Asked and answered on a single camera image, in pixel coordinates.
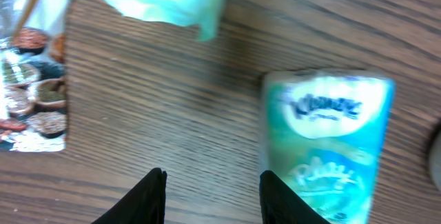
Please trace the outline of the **green lid white jar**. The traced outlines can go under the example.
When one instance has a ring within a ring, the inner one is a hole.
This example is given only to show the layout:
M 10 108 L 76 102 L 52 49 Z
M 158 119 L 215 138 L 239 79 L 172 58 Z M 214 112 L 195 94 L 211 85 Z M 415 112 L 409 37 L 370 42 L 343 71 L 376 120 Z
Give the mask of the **green lid white jar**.
M 441 140 L 440 136 L 435 138 L 429 151 L 428 168 L 432 181 L 438 190 L 441 189 Z

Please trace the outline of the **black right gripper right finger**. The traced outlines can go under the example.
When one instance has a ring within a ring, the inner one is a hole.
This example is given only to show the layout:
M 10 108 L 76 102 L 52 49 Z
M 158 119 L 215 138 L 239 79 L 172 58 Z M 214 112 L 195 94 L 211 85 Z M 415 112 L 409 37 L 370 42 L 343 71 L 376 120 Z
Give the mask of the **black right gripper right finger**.
M 263 224 L 330 224 L 270 170 L 260 175 L 259 196 Z

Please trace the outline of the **teal white tissue packet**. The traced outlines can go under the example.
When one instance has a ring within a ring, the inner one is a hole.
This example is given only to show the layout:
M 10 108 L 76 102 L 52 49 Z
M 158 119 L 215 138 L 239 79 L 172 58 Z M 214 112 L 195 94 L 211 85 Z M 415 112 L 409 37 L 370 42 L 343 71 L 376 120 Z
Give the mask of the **teal white tissue packet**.
M 368 70 L 266 74 L 260 169 L 330 223 L 366 223 L 395 83 Z

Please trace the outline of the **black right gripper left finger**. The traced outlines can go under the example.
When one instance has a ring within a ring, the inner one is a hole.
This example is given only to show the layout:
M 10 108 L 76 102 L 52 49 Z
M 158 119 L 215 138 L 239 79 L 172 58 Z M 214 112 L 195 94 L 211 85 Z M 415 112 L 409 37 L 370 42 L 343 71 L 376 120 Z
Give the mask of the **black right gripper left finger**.
M 152 169 L 92 224 L 164 224 L 167 172 Z

